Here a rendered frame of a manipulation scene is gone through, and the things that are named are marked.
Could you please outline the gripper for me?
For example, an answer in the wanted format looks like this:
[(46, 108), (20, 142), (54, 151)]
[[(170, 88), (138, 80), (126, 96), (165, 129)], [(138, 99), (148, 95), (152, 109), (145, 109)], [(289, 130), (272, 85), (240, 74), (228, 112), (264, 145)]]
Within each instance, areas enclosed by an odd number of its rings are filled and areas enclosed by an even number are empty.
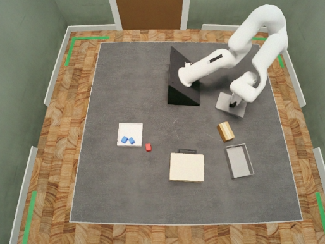
[(238, 95), (233, 93), (232, 96), (231, 96), (231, 100), (230, 100), (231, 104), (229, 105), (229, 107), (234, 108), (235, 105), (238, 105), (241, 100), (242, 100), (241, 97), (239, 97)]

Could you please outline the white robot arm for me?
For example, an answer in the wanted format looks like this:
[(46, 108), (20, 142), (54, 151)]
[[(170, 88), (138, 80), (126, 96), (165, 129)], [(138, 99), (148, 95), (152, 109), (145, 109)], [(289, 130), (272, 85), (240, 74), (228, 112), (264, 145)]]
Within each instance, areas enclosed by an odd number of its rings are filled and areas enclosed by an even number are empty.
[(280, 54), (288, 47), (286, 20), (281, 10), (273, 5), (263, 5), (255, 9), (228, 41), (229, 51), (218, 49), (208, 57), (190, 66), (179, 69), (179, 77), (186, 87), (192, 82), (203, 78), (220, 68), (233, 68), (249, 52), (252, 47), (251, 39), (262, 26), (268, 28), (268, 38), (252, 60), (258, 71), (261, 82), (253, 88), (257, 76), (246, 72), (242, 77), (232, 82), (230, 90), (243, 100), (252, 103), (262, 92), (267, 81), (267, 69)]

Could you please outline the small red block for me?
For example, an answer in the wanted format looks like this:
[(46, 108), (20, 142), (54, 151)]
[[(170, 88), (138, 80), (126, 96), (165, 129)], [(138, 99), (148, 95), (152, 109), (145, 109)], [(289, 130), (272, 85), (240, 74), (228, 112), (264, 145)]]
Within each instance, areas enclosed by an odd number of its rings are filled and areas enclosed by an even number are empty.
[(151, 145), (150, 145), (150, 143), (149, 144), (146, 144), (146, 150), (147, 150), (147, 152), (148, 151), (151, 151)]

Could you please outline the brown cardboard box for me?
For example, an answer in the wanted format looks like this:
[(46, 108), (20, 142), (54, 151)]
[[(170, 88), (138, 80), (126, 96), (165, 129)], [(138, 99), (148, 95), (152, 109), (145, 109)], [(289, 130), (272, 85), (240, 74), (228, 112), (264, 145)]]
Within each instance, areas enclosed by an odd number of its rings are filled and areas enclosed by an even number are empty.
[(230, 141), (230, 140), (234, 139), (235, 136), (234, 136), (228, 122), (218, 124), (217, 129), (218, 129), (218, 132), (219, 132), (224, 143), (227, 140)]

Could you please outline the small blue block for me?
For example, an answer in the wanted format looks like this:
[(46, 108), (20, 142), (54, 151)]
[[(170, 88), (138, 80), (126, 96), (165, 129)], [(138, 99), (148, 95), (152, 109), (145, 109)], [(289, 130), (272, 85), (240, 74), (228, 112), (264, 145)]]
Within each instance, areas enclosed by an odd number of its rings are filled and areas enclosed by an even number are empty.
[(128, 138), (126, 136), (123, 136), (123, 138), (121, 139), (121, 142), (126, 144), (127, 141), (128, 141)]
[(128, 139), (128, 141), (131, 143), (131, 145), (133, 145), (133, 144), (135, 143), (135, 141), (134, 141), (134, 139), (133, 139), (132, 137), (130, 137), (130, 138)]

